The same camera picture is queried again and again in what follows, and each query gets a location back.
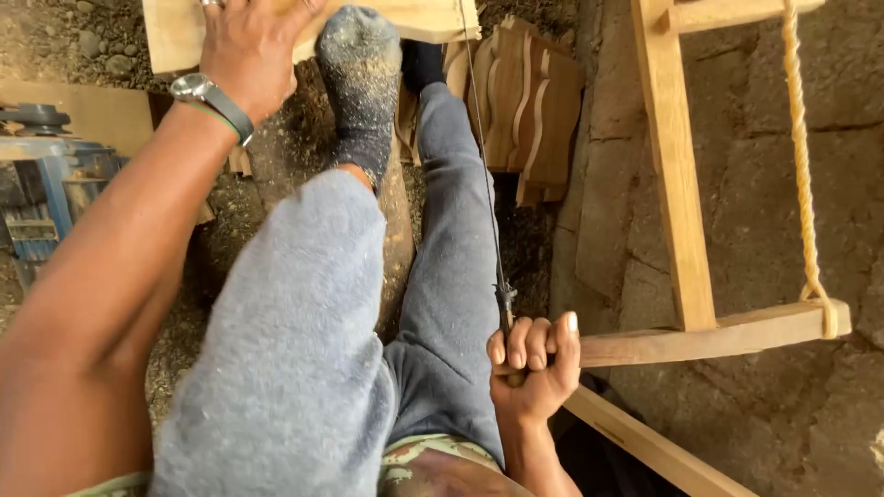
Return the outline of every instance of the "hand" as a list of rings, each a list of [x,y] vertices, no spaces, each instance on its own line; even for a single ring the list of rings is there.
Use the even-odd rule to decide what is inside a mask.
[[[574,312],[562,314],[555,324],[542,317],[522,317],[513,325],[506,346],[498,330],[487,348],[497,370],[505,356],[513,368],[527,364],[530,369],[525,383],[515,388],[507,384],[506,376],[492,374],[491,395],[499,423],[545,424],[579,385],[580,333]],[[552,364],[551,354],[555,354]]]
[[[324,3],[294,0],[281,12],[274,11],[273,0],[226,0],[225,7],[209,4],[204,9],[200,71],[257,126],[294,93],[294,42]]]

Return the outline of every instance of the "foot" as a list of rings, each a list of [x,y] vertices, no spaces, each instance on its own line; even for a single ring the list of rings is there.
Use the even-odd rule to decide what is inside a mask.
[[[402,81],[417,96],[427,85],[445,82],[442,45],[406,40],[402,43]]]
[[[338,134],[331,166],[358,165],[377,192],[392,144],[402,60],[399,34],[377,11],[345,5],[319,35],[316,60]]]

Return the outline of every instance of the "rope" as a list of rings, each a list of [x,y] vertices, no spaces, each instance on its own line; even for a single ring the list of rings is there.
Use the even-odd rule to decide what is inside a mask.
[[[789,111],[792,114],[792,141],[795,143],[796,182],[798,205],[801,208],[801,238],[804,241],[804,274],[807,282],[801,290],[799,301],[811,295],[819,296],[823,306],[823,338],[838,335],[836,311],[826,289],[819,282],[817,263],[817,232],[813,225],[813,192],[811,191],[811,160],[807,152],[807,124],[804,122],[804,88],[801,81],[801,61],[798,59],[798,9],[796,0],[783,0],[785,7],[782,38],[786,43],[786,76],[789,84]]]

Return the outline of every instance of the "bracelet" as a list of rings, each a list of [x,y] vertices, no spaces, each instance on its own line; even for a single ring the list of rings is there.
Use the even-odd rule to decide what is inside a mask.
[[[198,103],[196,103],[196,102],[185,102],[185,103],[188,103],[188,104],[190,104],[192,107],[195,107],[196,109],[199,109],[200,111],[202,111],[202,112],[204,112],[204,113],[206,113],[206,114],[209,114],[210,116],[212,116],[212,117],[218,119],[219,121],[223,122],[224,124],[227,125],[227,127],[231,128],[231,129],[233,130],[233,132],[236,133],[237,136],[239,136],[240,138],[242,138],[242,137],[240,136],[240,132],[236,130],[236,127],[234,127],[232,124],[230,124],[230,121],[228,121],[227,118],[225,118],[225,117],[222,116],[221,114],[218,114],[218,113],[215,112],[215,111],[211,111],[211,110],[209,110],[209,109],[206,109],[205,107],[203,107],[202,105],[200,105],[200,104],[198,104]]]

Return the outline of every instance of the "wristwatch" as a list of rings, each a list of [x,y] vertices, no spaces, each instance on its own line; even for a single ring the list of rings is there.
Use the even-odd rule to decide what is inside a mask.
[[[225,95],[208,76],[203,73],[190,73],[181,76],[169,85],[169,93],[182,102],[202,102],[227,119],[227,122],[240,134],[240,146],[248,143],[255,132],[255,125],[245,112]]]

